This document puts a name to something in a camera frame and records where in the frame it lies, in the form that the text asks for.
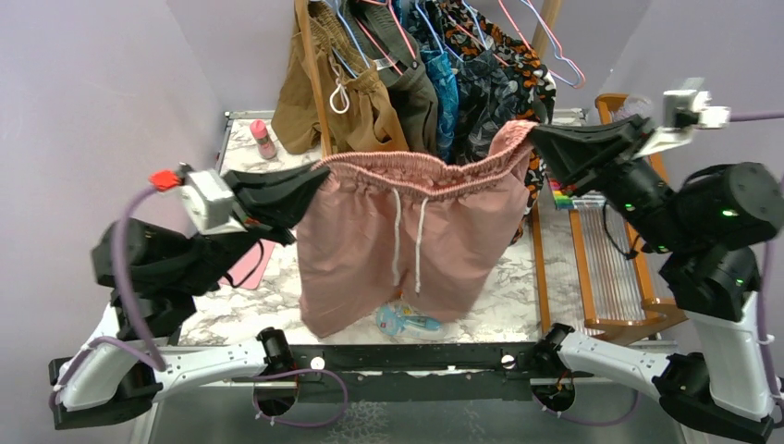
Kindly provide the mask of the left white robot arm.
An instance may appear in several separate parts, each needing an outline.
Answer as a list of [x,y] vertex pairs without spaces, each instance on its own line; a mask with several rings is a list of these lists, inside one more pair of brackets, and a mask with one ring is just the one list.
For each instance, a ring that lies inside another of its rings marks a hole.
[[282,379],[292,389],[296,361],[278,328],[212,351],[163,348],[198,297],[231,282],[246,253],[268,241],[294,243],[294,227],[329,174],[313,163],[225,174],[183,164],[152,174],[92,249],[95,281],[110,299],[79,350],[49,363],[55,429],[118,425],[221,380]]

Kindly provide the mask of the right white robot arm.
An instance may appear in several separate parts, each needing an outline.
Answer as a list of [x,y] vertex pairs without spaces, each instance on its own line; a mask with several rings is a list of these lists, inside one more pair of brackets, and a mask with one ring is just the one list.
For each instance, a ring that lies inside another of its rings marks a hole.
[[776,428],[780,384],[766,370],[756,309],[763,277],[753,246],[783,227],[783,195],[761,164],[709,166],[678,190],[648,156],[691,140],[698,121],[658,127],[632,116],[592,127],[539,125],[528,136],[572,196],[601,193],[631,225],[645,253],[663,253],[660,269],[702,347],[689,354],[644,353],[556,323],[526,362],[545,376],[589,373],[649,396],[690,429],[764,443]]

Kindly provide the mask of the pink wire hanger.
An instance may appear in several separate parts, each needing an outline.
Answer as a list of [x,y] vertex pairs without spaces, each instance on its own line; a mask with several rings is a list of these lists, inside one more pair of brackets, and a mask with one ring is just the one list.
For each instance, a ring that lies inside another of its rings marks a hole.
[[563,46],[553,32],[552,27],[556,24],[559,17],[563,2],[560,0],[545,0],[541,8],[537,8],[532,1],[521,1],[521,4],[526,6],[534,15],[537,20],[536,31],[534,32],[533,40],[530,42],[521,31],[515,18],[509,12],[505,3],[501,0],[497,1],[498,6],[508,20],[512,29],[515,31],[519,39],[529,49],[534,51],[541,60],[545,57],[545,52],[548,48],[553,50],[554,58],[565,64],[573,73],[574,79],[565,78],[555,71],[550,71],[553,78],[565,83],[572,89],[579,90],[585,85],[586,78],[580,67],[569,57],[564,54]]

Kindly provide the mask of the pink shorts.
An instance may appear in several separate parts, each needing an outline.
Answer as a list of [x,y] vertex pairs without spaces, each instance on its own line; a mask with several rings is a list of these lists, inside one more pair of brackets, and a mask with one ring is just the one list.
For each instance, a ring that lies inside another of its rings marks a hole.
[[303,324],[326,338],[394,300],[442,323],[464,317],[527,208],[533,127],[506,123],[463,166],[413,152],[325,158],[296,228]]

